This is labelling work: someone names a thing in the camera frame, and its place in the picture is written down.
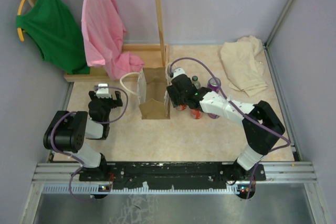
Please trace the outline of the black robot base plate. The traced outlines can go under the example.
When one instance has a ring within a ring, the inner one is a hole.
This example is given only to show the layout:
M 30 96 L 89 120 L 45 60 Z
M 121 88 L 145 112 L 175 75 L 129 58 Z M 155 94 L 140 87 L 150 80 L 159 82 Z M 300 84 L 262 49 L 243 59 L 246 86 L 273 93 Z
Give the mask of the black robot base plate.
M 107 174 L 98 179 L 93 173 L 79 172 L 81 182 L 107 182 L 113 189 L 137 189 L 147 183 L 150 189 L 225 189 L 234 182 L 265 181 L 262 164 L 252 168 L 243 180 L 227 180 L 232 162 L 107 162 Z

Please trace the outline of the green-capped Chang soda bottle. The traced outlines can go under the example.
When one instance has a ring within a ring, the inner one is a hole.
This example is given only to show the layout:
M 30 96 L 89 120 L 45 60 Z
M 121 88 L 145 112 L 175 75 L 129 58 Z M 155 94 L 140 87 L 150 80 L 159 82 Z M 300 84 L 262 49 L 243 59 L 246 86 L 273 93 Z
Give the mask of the green-capped Chang soda bottle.
M 196 89 L 201 87 L 198 76 L 192 76 L 192 83 L 195 85 Z

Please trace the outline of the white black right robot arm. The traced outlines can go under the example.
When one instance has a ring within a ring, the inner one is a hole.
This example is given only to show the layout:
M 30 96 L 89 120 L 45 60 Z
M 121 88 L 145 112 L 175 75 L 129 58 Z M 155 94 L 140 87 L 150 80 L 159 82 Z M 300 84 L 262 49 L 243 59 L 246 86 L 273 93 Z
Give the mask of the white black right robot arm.
M 245 180 L 253 174 L 253 166 L 266 156 L 285 133 L 285 127 L 265 101 L 257 104 L 225 99 L 217 92 L 197 88 L 185 73 L 171 73 L 167 93 L 174 107 L 190 109 L 224 117 L 243 127 L 247 145 L 225 172 L 227 180 Z

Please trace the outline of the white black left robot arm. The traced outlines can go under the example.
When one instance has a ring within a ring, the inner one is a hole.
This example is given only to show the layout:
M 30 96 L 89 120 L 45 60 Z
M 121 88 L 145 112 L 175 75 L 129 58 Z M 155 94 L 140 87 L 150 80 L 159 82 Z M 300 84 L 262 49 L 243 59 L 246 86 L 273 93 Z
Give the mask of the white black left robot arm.
M 108 177 L 109 167 L 103 154 L 85 143 L 85 138 L 105 140 L 110 124 L 121 119 L 129 103 L 125 90 L 101 83 L 89 92 L 89 111 L 57 111 L 43 138 L 44 147 L 74 158 L 92 178 Z

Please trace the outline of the red Coke can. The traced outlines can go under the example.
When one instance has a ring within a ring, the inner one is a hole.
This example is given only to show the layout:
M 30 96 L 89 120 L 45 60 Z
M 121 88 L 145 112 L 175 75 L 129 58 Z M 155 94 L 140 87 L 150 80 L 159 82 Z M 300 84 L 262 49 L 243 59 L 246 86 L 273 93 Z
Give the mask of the red Coke can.
M 187 108 L 186 105 L 178 105 L 178 106 L 176 107 L 176 109 L 177 109 L 178 111 L 183 111 L 183 110 L 185 110 L 186 108 Z
M 203 116 L 203 112 L 196 109 L 190 109 L 190 115 L 193 119 L 200 119 Z

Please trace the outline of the canvas bag with rope handles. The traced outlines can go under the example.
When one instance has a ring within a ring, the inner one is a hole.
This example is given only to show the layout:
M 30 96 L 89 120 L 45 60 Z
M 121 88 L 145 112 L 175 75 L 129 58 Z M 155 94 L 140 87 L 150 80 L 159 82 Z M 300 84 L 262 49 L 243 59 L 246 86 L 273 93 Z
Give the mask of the canvas bag with rope handles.
M 137 90 L 128 89 L 123 80 L 136 75 Z M 170 99 L 166 90 L 168 86 L 167 67 L 142 68 L 140 72 L 130 72 L 119 79 L 121 86 L 138 97 L 142 119 L 166 120 L 170 118 Z

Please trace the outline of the purple Fanta soda can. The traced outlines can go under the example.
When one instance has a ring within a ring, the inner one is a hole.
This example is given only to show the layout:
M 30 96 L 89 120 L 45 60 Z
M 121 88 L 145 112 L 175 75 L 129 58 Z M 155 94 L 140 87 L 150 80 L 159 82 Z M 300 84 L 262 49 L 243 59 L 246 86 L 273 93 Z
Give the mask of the purple Fanta soda can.
M 219 88 L 221 87 L 221 80 L 217 77 L 210 78 L 207 82 L 207 87 L 212 91 L 219 93 Z

